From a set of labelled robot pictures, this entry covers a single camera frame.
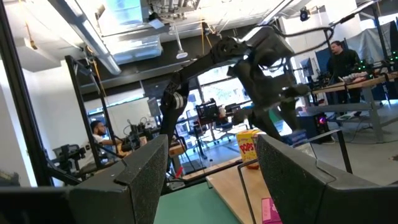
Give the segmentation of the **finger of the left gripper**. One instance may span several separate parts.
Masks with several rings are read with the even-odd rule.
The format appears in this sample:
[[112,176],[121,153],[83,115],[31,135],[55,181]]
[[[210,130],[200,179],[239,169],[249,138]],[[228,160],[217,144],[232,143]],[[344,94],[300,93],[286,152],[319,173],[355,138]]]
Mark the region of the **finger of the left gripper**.
[[276,140],[280,139],[280,134],[274,126],[268,110],[254,109],[251,114],[251,121],[255,127],[259,128],[261,131],[264,131],[270,137]]
[[297,115],[295,111],[296,100],[283,101],[280,103],[280,116],[289,125],[291,130],[296,131],[299,129],[299,123],[297,121]]

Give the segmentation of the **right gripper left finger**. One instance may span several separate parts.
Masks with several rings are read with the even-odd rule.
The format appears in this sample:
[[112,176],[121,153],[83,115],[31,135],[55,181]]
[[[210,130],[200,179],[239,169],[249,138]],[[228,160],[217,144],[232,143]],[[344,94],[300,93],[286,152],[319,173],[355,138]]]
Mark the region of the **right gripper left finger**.
[[169,156],[159,135],[69,187],[2,187],[1,223],[153,223]]

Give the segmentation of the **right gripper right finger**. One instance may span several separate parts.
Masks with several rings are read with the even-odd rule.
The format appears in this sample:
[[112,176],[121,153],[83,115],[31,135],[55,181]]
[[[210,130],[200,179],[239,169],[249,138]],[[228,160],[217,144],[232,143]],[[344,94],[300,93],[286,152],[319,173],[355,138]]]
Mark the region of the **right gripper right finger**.
[[362,179],[265,134],[257,157],[283,223],[397,223],[396,185]]

